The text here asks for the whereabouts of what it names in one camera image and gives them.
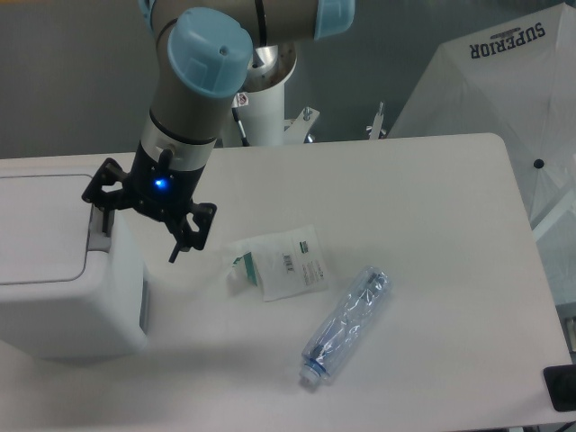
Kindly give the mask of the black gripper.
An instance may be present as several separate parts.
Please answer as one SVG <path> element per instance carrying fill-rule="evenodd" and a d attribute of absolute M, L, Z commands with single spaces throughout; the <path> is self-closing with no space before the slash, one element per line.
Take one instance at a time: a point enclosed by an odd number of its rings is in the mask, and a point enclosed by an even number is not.
<path fill-rule="evenodd" d="M 180 252 L 203 250 L 218 210 L 211 202 L 196 203 L 194 191 L 204 167 L 179 171 L 161 165 L 139 144 L 130 172 L 108 157 L 97 169 L 82 200 L 103 214 L 102 233 L 112 235 L 116 210 L 133 208 L 155 221 L 167 217 L 167 228 L 175 238 L 168 262 Z"/>

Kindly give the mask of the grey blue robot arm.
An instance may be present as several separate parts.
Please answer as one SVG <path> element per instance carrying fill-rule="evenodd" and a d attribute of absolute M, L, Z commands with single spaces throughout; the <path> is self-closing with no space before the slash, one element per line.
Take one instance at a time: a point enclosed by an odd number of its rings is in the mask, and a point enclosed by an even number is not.
<path fill-rule="evenodd" d="M 104 216 L 134 211 L 165 224 L 174 251 L 204 248 L 217 208 L 198 185 L 256 49 L 345 32 L 352 1 L 142 1 L 158 81 L 131 169 L 106 159 L 83 193 Z"/>

